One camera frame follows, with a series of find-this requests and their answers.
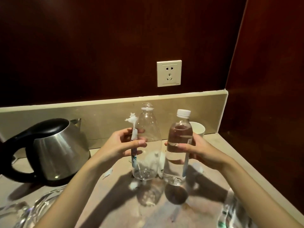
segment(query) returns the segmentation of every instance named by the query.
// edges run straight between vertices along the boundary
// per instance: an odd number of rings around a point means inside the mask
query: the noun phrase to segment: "kettle lid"
[[[70,124],[69,120],[63,118],[49,119],[39,122],[27,129],[31,134],[40,134],[39,137],[48,137],[57,134],[67,128]]]

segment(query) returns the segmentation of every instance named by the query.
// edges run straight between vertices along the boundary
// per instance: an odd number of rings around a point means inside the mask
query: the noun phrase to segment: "outlet faceplate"
[[[181,60],[157,62],[157,87],[180,85]]]

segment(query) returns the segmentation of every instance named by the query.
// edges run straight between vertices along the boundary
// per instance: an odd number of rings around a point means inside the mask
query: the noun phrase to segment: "stainless steel kettle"
[[[81,119],[62,118],[39,122],[2,145],[0,166],[2,174],[18,182],[41,182],[48,186],[67,184],[90,158]],[[33,173],[12,167],[14,153],[25,147]]]

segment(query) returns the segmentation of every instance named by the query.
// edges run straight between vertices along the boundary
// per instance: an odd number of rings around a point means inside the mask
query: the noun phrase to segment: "black kettle handle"
[[[36,182],[37,177],[35,172],[24,173],[13,168],[13,155],[21,148],[26,148],[33,144],[32,134],[22,132],[15,137],[10,138],[1,145],[0,166],[1,173],[7,178],[18,182]]]

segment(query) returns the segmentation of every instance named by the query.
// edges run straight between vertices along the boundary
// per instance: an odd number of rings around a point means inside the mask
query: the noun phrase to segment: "paper cup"
[[[198,123],[198,122],[190,122],[191,126],[192,126],[192,130],[194,133],[200,135],[201,137],[204,136],[205,134],[205,127]]]

